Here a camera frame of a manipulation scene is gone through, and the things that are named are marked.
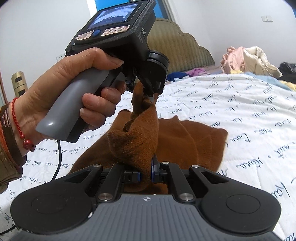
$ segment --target white wall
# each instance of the white wall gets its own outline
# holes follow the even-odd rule
[[[0,69],[8,101],[13,73],[28,87],[48,70],[89,20],[86,0],[8,0],[0,8]]]
[[[176,22],[210,51],[216,64],[228,47],[254,45],[275,66],[296,62],[296,18],[284,0],[169,1],[176,9]],[[265,15],[271,15],[273,22],[262,22]]]

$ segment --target black cable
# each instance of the black cable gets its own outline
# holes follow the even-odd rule
[[[57,174],[59,173],[59,170],[61,168],[61,165],[62,165],[62,150],[61,150],[61,143],[59,140],[57,140],[57,148],[59,149],[59,164],[57,166],[57,170],[56,172],[54,173],[53,177],[52,177],[52,181],[57,177]],[[0,233],[0,236],[1,235],[4,235],[4,234],[7,234],[9,233],[10,231],[14,230],[15,229],[15,225],[13,225],[11,228],[3,231],[2,233]]]
[[[57,140],[57,148],[59,149],[59,165],[57,166],[57,170],[54,176],[52,177],[52,181],[57,177],[57,174],[59,173],[59,169],[61,168],[61,164],[62,164],[62,150],[61,150],[61,143],[59,140]]]

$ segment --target wrist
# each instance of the wrist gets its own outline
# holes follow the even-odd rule
[[[25,139],[30,140],[33,143],[33,145],[36,146],[38,143],[40,143],[43,140],[43,137],[38,132],[36,132],[34,117],[25,108],[23,108],[22,103],[23,103],[23,100],[21,99],[21,97],[16,99],[14,103],[15,117],[22,133],[25,135]],[[17,143],[17,146],[22,156],[24,156],[29,151],[23,147],[24,141],[21,139],[18,128],[14,122],[14,119],[12,116],[12,103],[10,103],[8,110],[9,110],[9,120],[12,126],[15,141]]]

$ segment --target red bead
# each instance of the red bead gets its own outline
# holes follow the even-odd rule
[[[22,146],[25,150],[32,150],[33,143],[30,140],[25,140]]]

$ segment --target beige upholstered headboard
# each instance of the beige upholstered headboard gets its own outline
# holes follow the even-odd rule
[[[168,19],[156,19],[148,35],[148,45],[151,50],[159,51],[169,58],[169,73],[215,64],[209,51]]]

